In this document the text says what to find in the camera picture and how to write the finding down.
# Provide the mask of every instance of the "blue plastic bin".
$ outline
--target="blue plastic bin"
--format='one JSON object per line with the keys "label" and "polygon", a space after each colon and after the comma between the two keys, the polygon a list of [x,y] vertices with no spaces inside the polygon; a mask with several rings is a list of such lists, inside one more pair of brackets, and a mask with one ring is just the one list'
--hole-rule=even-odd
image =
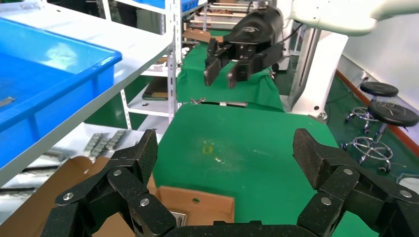
{"label": "blue plastic bin", "polygon": [[[134,0],[139,3],[155,6],[161,9],[165,9],[165,0]],[[182,12],[190,10],[198,6],[199,0],[182,0]]]}
{"label": "blue plastic bin", "polygon": [[0,18],[0,168],[110,88],[121,53]]}

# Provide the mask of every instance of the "screw head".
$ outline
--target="screw head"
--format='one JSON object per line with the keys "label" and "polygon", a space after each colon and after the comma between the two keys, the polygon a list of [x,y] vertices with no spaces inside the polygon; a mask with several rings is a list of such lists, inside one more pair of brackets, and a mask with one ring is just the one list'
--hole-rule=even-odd
{"label": "screw head", "polygon": [[122,174],[122,171],[120,169],[117,169],[117,170],[114,171],[115,176],[118,176],[120,174]]}
{"label": "screw head", "polygon": [[403,196],[405,196],[405,197],[407,197],[407,198],[413,197],[411,193],[409,193],[409,192],[407,192],[405,190],[401,190],[400,191],[400,194],[403,195]]}
{"label": "screw head", "polygon": [[150,200],[148,198],[144,198],[140,201],[141,206],[147,206],[150,203]]}
{"label": "screw head", "polygon": [[352,170],[350,170],[350,169],[344,169],[343,171],[344,171],[346,174],[349,174],[349,175],[353,174]]}
{"label": "screw head", "polygon": [[74,194],[73,194],[73,193],[67,193],[67,194],[65,194],[65,195],[63,196],[63,200],[64,200],[64,201],[67,201],[67,200],[72,199],[73,197],[74,197]]}
{"label": "screw head", "polygon": [[321,201],[324,205],[327,205],[327,206],[332,204],[332,201],[330,201],[330,199],[328,199],[327,197],[322,197]]}

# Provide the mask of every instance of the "stool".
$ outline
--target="stool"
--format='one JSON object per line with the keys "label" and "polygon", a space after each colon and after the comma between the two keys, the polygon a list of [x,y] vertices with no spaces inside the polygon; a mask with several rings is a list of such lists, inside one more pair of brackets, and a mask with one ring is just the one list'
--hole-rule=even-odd
{"label": "stool", "polygon": [[[382,97],[394,97],[399,93],[399,90],[395,88],[392,85],[388,85],[381,82],[364,82],[360,86],[361,91],[368,93],[370,95],[373,95],[373,99],[371,102],[377,100],[377,96]],[[354,108],[351,113],[346,117],[345,122],[351,122],[351,120],[355,117],[359,117],[360,119],[366,120],[365,126],[364,126],[364,133],[368,134],[370,133],[369,125],[370,122],[378,121],[375,119],[370,113],[368,113],[368,110],[366,107],[356,107]]]}
{"label": "stool", "polygon": [[350,143],[342,143],[340,147],[346,150],[349,145],[353,145],[363,153],[364,155],[359,160],[360,164],[367,157],[385,161],[386,164],[380,166],[378,170],[387,173],[391,169],[390,159],[393,157],[393,152],[386,144],[380,141],[383,133],[388,125],[399,127],[415,126],[419,122],[419,116],[403,106],[382,101],[371,102],[367,113],[383,123],[375,137],[356,137]]}

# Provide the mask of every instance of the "white wall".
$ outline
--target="white wall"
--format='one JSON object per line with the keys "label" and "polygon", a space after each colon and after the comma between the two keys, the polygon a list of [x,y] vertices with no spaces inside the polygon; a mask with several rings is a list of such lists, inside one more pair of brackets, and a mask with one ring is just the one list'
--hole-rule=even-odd
{"label": "white wall", "polygon": [[419,110],[419,14],[378,23],[364,37],[350,37],[343,55]]}

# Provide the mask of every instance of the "green table surface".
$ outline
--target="green table surface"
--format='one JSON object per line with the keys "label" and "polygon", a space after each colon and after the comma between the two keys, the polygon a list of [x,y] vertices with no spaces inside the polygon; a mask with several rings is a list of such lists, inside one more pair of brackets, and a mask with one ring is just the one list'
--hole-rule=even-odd
{"label": "green table surface", "polygon": [[[316,193],[293,158],[297,128],[336,146],[328,127],[307,116],[184,105],[159,144],[156,183],[234,197],[239,223],[295,224]],[[334,236],[377,234],[346,213]]]}
{"label": "green table surface", "polygon": [[[228,32],[212,31],[213,36],[222,36]],[[211,86],[204,82],[207,43],[195,46],[183,60],[182,71],[177,77],[178,102],[190,102],[190,99],[205,97],[207,102],[250,102],[283,110],[278,89],[269,75],[269,69],[254,74],[248,81],[237,83],[234,89],[227,86],[227,73],[234,62],[225,66]]]}

